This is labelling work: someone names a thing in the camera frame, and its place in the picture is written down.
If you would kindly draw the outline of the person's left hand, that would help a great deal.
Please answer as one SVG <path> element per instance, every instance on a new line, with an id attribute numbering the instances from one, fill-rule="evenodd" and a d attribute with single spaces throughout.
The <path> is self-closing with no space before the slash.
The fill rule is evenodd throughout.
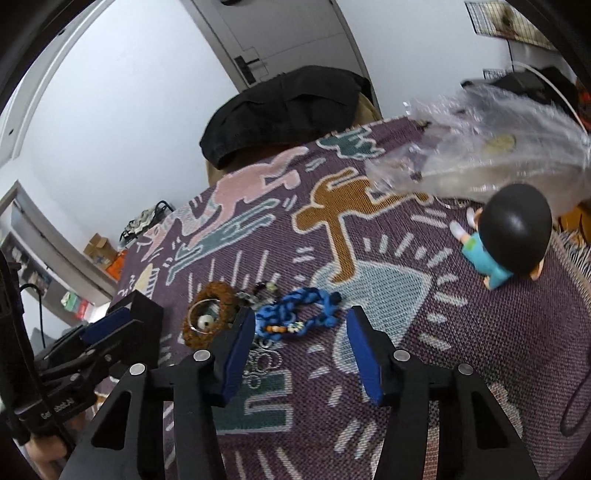
<path id="1" fill-rule="evenodd" d="M 66 432 L 75 443 L 92 418 L 93 410 L 87 409 L 65 423 Z M 32 436 L 25 449 L 41 479 L 54 480 L 60 477 L 67 455 L 67 448 L 62 439 L 58 436 Z"/>

